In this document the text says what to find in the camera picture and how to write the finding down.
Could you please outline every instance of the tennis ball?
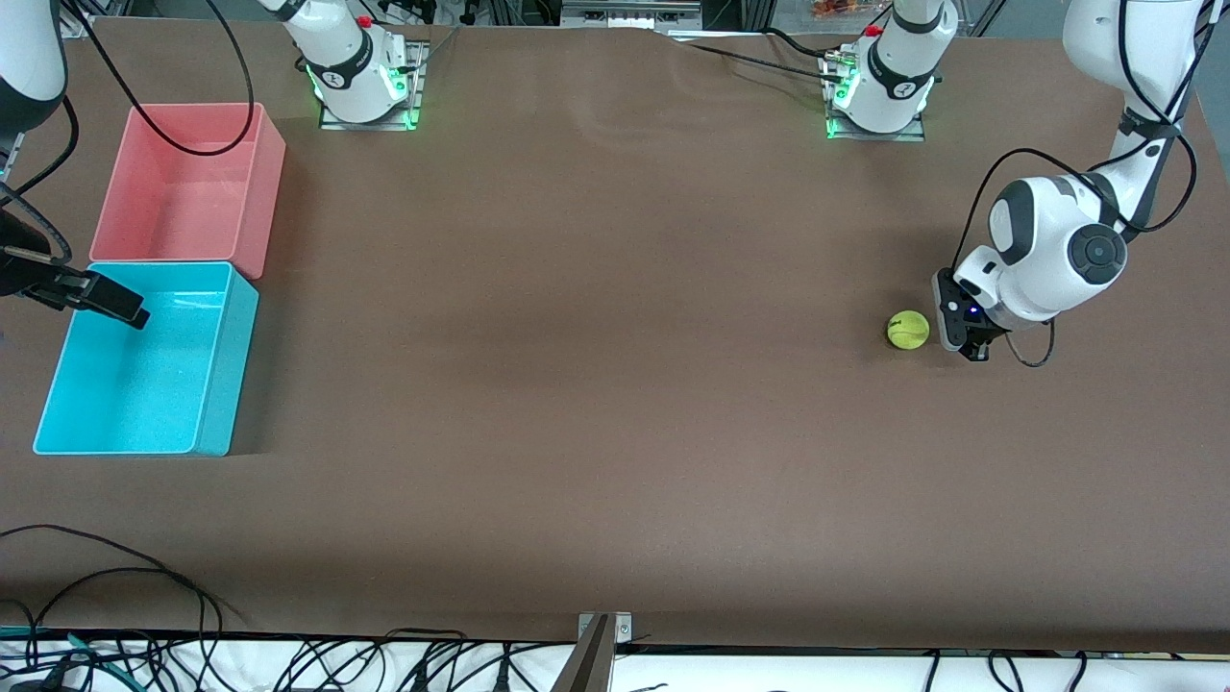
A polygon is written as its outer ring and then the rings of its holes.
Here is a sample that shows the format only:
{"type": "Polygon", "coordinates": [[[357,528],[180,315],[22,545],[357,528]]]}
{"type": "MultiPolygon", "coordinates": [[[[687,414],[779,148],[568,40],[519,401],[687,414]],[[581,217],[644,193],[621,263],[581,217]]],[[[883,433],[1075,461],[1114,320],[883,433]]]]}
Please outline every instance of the tennis ball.
{"type": "Polygon", "coordinates": [[[888,340],[898,349],[913,352],[931,336],[931,323],[921,312],[902,310],[888,320],[888,340]]]}

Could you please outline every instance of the pink plastic container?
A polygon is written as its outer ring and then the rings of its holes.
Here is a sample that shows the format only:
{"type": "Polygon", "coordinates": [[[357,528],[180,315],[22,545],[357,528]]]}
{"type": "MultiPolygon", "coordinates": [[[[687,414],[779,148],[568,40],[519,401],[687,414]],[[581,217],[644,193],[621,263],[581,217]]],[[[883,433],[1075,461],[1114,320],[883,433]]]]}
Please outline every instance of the pink plastic container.
{"type": "MultiPolygon", "coordinates": [[[[151,104],[145,111],[176,141],[208,150],[235,139],[247,103],[151,104]]],[[[90,258],[225,259],[247,278],[261,278],[285,150],[260,103],[244,141],[218,156],[176,150],[129,111],[90,258]]]]}

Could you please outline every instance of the white robotic arm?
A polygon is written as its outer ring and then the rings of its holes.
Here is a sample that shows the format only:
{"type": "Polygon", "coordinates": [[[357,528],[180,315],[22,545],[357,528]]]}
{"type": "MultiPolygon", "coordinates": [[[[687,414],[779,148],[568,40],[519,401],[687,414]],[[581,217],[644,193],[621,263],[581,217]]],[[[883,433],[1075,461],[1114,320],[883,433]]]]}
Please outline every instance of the white robotic arm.
{"type": "MultiPolygon", "coordinates": [[[[405,55],[405,39],[380,27],[360,27],[344,0],[260,0],[283,21],[308,60],[316,93],[333,116],[364,123],[386,114],[407,97],[392,55],[405,55]]],[[[0,173],[9,170],[18,135],[43,123],[64,98],[66,64],[57,0],[0,0],[0,173]]],[[[28,215],[55,232],[17,191],[9,194],[28,215]]],[[[37,229],[0,208],[0,295],[20,294],[50,307],[90,309],[137,328],[149,317],[141,296],[92,270],[53,258],[37,229]]]]}
{"type": "Polygon", "coordinates": [[[308,61],[316,93],[338,118],[365,123],[406,100],[394,79],[406,39],[355,21],[344,0],[257,0],[290,32],[308,61]]]}
{"type": "Polygon", "coordinates": [[[854,43],[855,74],[833,106],[868,132],[910,124],[935,85],[935,70],[957,34],[952,0],[897,0],[879,34],[854,43]]]}
{"type": "Polygon", "coordinates": [[[55,0],[0,0],[0,156],[64,97],[58,7],[55,0]]]}
{"type": "Polygon", "coordinates": [[[1200,0],[1073,0],[1064,25],[1069,57],[1125,95],[1109,162],[1079,177],[1027,177],[1004,188],[988,224],[994,247],[975,247],[932,280],[945,348],[984,361],[998,336],[1053,320],[1119,277],[1180,134],[1199,14],[1200,0]]]}

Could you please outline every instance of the cyan plastic container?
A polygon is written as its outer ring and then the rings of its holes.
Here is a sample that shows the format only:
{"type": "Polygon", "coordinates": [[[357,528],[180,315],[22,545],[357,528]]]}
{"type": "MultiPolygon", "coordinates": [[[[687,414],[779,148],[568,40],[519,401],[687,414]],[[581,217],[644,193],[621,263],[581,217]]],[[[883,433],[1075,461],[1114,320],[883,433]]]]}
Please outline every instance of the cyan plastic container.
{"type": "Polygon", "coordinates": [[[230,451],[257,293],[230,262],[95,262],[145,296],[138,331],[73,315],[36,455],[230,451]]]}

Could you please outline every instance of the brown table surface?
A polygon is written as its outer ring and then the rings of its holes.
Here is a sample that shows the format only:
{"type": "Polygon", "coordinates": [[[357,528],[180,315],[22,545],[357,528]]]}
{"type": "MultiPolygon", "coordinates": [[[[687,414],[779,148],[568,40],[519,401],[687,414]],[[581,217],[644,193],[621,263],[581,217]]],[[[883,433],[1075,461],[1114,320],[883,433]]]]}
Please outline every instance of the brown table surface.
{"type": "MultiPolygon", "coordinates": [[[[98,28],[146,102],[242,97],[214,23],[98,28]]],[[[236,31],[288,150],[234,454],[34,457],[68,316],[6,299],[0,526],[153,553],[237,629],[562,639],[621,610],[651,642],[1230,647],[1228,188],[1194,108],[1187,211],[1031,371],[882,334],[930,313],[999,154],[1105,157],[1121,96],[1057,42],[957,41],[907,145],[827,140],[806,77],[643,31],[462,29],[418,132],[322,133],[285,31],[236,31]]],[[[31,200],[84,257],[128,103],[68,52],[81,146],[31,200]]],[[[0,592],[119,564],[26,535],[0,592]]],[[[194,606],[116,578],[48,624],[193,628],[194,606]]]]}

